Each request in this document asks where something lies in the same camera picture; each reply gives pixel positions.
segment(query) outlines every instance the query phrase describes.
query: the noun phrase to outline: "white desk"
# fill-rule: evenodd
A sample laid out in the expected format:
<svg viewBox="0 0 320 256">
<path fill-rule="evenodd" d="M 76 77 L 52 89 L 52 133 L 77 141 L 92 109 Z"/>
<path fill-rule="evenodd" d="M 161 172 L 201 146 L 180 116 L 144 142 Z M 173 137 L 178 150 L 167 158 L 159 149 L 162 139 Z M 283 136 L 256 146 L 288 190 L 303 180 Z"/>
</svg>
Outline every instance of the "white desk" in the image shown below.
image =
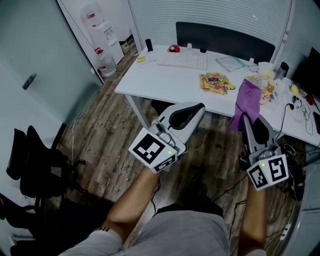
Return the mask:
<svg viewBox="0 0 320 256">
<path fill-rule="evenodd" d="M 166 52 L 167 49 L 168 46 L 154 45 L 153 52 L 148 52 L 145 48 L 139 56 L 145 56 L 146 62 L 138 63 L 135 61 L 115 89 L 116 93 L 124 94 L 126 96 L 142 125 L 145 128 L 149 127 L 148 120 L 136 97 L 170 103 L 199 102 L 205 105 L 206 111 L 232 117 L 235 114 L 235 103 L 243 79 L 247 76 L 254 75 L 255 73 L 251 72 L 246 67 L 239 68 L 230 73 L 226 72 L 215 60 L 216 58 L 221 58 L 225 55 L 215 52 L 206 53 L 208 56 L 207 70 L 159 66 L 156 64 L 156 61 L 152 61 L 156 60 L 157 56 Z M 192 50 L 192 53 L 199 52 L 198 49 Z M 199 85 L 199 74 L 213 72 L 225 74 L 230 82 L 235 85 L 235 90 L 228 90 L 227 95 L 203 91 Z M 287 85 L 290 83 L 290 80 L 288 79 L 284 79 L 284 81 Z M 260 114 L 277 132 L 281 129 L 285 110 L 284 106 L 287 103 L 292 103 L 289 98 L 287 102 L 280 102 L 276 105 L 276 108 L 272 110 L 264 106 L 260 108 Z M 287 113 L 285 114 L 282 133 L 317 146 L 320 142 L 320 135 L 317 133 L 312 112 L 315 111 L 318 113 L 318 111 L 315 106 L 309 107 L 311 110 L 310 118 L 313 122 L 313 135 L 306 132 L 304 120 L 299 123 L 288 114 L 288 112 L 291 111 L 290 109 L 287 109 Z M 308 121 L 308 131 L 311 131 L 311 121 Z"/>
</svg>

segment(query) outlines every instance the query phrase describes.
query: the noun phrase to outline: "white wall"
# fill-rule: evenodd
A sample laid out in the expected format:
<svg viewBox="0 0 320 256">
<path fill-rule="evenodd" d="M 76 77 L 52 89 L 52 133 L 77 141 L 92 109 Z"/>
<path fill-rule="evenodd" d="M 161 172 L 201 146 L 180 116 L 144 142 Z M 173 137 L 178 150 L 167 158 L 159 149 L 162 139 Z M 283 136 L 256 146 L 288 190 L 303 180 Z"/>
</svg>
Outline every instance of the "white wall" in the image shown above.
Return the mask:
<svg viewBox="0 0 320 256">
<path fill-rule="evenodd" d="M 51 147 L 62 122 L 39 105 L 10 71 L 0 62 L 0 193 L 20 206 L 34 204 L 33 199 L 24 198 L 19 181 L 11 179 L 6 169 L 10 159 L 14 128 L 24 131 L 34 126 L 41 140 Z M 26 235 L 27 230 L 13 228 L 6 220 L 0 220 L 0 248 L 10 255 L 9 235 Z"/>
<path fill-rule="evenodd" d="M 92 0 L 58 0 L 64 16 L 66 17 L 74 35 L 81 44 L 91 64 L 97 69 L 96 53 L 92 47 L 90 35 L 81 20 L 81 9 Z M 112 25 L 113 31 L 119 41 L 126 40 L 131 35 L 126 5 L 128 0 L 97 0 L 101 7 L 102 15 Z"/>
<path fill-rule="evenodd" d="M 287 76 L 291 78 L 312 47 L 320 52 L 320 8 L 314 0 L 295 0 L 291 29 L 276 66 L 287 63 Z"/>
</svg>

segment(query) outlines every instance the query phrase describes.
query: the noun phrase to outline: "purple cloth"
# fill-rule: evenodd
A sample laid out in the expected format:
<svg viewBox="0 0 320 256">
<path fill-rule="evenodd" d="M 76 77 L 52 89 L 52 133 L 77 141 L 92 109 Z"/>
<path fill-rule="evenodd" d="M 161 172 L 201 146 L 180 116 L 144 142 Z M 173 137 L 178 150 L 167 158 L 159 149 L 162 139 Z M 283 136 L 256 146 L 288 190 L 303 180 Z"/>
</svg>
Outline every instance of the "purple cloth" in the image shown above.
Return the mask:
<svg viewBox="0 0 320 256">
<path fill-rule="evenodd" d="M 253 124 L 260 112 L 261 91 L 252 82 L 244 79 L 238 92 L 235 102 L 234 116 L 230 122 L 230 129 L 234 131 L 241 130 L 241 121 L 243 113 L 246 113 Z"/>
</svg>

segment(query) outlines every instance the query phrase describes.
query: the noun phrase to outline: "power strip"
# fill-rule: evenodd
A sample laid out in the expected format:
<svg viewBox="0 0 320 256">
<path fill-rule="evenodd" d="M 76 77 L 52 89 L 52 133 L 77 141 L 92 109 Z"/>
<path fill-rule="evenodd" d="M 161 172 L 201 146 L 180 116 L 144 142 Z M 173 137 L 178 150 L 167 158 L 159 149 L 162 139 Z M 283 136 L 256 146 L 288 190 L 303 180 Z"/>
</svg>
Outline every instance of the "power strip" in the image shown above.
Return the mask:
<svg viewBox="0 0 320 256">
<path fill-rule="evenodd" d="M 284 228 L 284 230 L 283 230 L 283 232 L 282 232 L 282 234 L 280 236 L 280 240 L 284 240 L 286 238 L 286 236 L 287 236 L 287 234 L 288 234 L 288 232 L 290 230 L 290 227 L 291 227 L 291 224 L 285 225 L 285 228 Z"/>
</svg>

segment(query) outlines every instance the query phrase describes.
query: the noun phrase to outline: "white plastic container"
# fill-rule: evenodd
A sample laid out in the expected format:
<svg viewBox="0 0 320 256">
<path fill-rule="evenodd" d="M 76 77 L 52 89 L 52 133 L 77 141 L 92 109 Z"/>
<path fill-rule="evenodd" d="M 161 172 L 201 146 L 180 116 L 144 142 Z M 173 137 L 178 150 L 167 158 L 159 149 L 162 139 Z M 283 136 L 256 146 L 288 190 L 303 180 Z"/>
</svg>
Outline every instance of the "white plastic container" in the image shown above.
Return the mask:
<svg viewBox="0 0 320 256">
<path fill-rule="evenodd" d="M 111 53 L 101 48 L 95 49 L 99 70 L 103 78 L 112 76 L 117 71 L 117 66 Z"/>
</svg>

